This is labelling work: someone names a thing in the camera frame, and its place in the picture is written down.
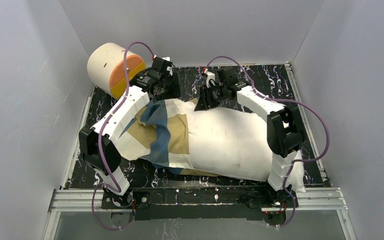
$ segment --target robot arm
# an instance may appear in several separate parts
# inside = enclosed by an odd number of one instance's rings
[[[239,104],[260,116],[267,123],[267,143],[273,152],[268,183],[275,191],[282,190],[284,178],[288,177],[292,161],[305,139],[299,108],[257,96],[250,84],[240,81],[231,67],[220,69],[217,74],[220,82],[215,82],[213,73],[203,72],[206,84],[200,88],[195,111],[218,107],[225,99],[237,99]]]
[[[120,168],[121,156],[118,151],[119,138],[140,109],[145,107],[150,99],[154,101],[179,98],[181,96],[179,78],[172,70],[170,58],[155,57],[150,68],[140,71],[129,82],[128,96],[123,105],[120,99],[111,110],[91,128],[83,127],[79,133],[80,159],[90,165],[103,179],[105,186],[119,196],[123,196],[130,184]],[[98,150],[98,136],[102,132],[102,150],[106,162],[115,181],[121,188],[117,189],[114,181],[107,172]]]

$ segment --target white cylinder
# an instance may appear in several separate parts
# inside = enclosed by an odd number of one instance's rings
[[[90,80],[115,99],[119,99],[127,87],[123,62],[125,51],[126,49],[115,43],[105,43],[87,61]],[[126,65],[129,79],[146,68],[141,56],[131,51],[127,52]]]

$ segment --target metal frame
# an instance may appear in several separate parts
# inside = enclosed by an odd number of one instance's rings
[[[292,86],[296,100],[301,101],[300,94],[294,74],[292,72],[292,66],[289,62],[285,64],[287,76]],[[94,93],[95,86],[91,86],[90,94],[87,99],[83,116],[80,122],[80,128],[83,127],[86,121],[86,117],[89,112],[92,95]],[[309,138],[311,147],[314,154],[317,156],[319,150],[316,146],[316,142],[313,136],[313,132],[310,128],[307,114],[305,110],[299,106],[299,110],[302,116],[302,120],[305,125],[305,129]],[[79,142],[76,140],[72,150],[72,159],[67,166],[67,170],[64,175],[61,186],[64,188],[68,179],[73,174],[73,169],[77,159],[77,149],[79,148]],[[318,168],[322,178],[326,178],[325,168],[321,160],[317,161]],[[58,223],[60,220],[61,212],[91,212],[92,211],[92,196],[93,189],[68,189],[68,190],[55,190],[49,205],[48,219],[46,222],[45,230],[43,233],[43,240],[53,240],[57,231]],[[98,189],[96,191],[94,199],[94,210],[96,212],[119,212],[130,213],[131,209],[102,209],[102,198],[104,191]],[[353,227],[351,225],[350,217],[348,216],[348,207],[345,202],[344,196],[339,187],[312,187],[306,188],[305,193],[297,193],[296,197],[299,202],[297,211],[320,211],[320,210],[336,210],[338,219],[342,226],[342,230],[346,240],[356,240]],[[261,208],[262,211],[274,211],[273,208]]]

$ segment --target white wall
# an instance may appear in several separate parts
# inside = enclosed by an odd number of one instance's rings
[[[40,239],[91,86],[60,3],[0,0],[0,240]]]
[[[303,101],[327,120],[323,162],[357,238],[384,239],[384,1],[326,0],[292,66]]]
[[[205,65],[218,55],[241,63],[290,61],[323,1],[60,0],[89,55],[107,42],[143,41],[177,66]],[[150,59],[143,47],[133,51]]]

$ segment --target black marble tabletop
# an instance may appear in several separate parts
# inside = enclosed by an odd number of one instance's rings
[[[210,67],[209,71],[215,72],[221,67]],[[263,94],[273,98],[295,99],[294,92],[289,83],[284,65],[250,65],[245,66],[246,72],[255,82],[255,87]],[[199,96],[199,87],[204,80],[200,79],[202,67],[178,67],[179,82],[182,100],[188,101]],[[239,67],[237,74],[244,78]],[[85,126],[91,127],[99,121],[116,103],[101,89],[95,87]],[[235,101],[226,101],[222,104],[225,108],[250,112],[246,107]],[[309,142],[302,148],[305,159],[313,158],[313,150]],[[225,176],[192,176],[175,175],[165,169],[156,169],[150,162],[138,159],[136,161],[121,161],[121,169],[130,181],[132,188],[158,188],[158,187],[217,187],[217,186],[252,186],[261,184],[257,181],[239,180]],[[317,163],[304,164],[304,183],[307,187],[322,185],[323,180]],[[93,189],[100,181],[95,171],[85,162],[77,159],[71,178],[67,181],[65,189]]]

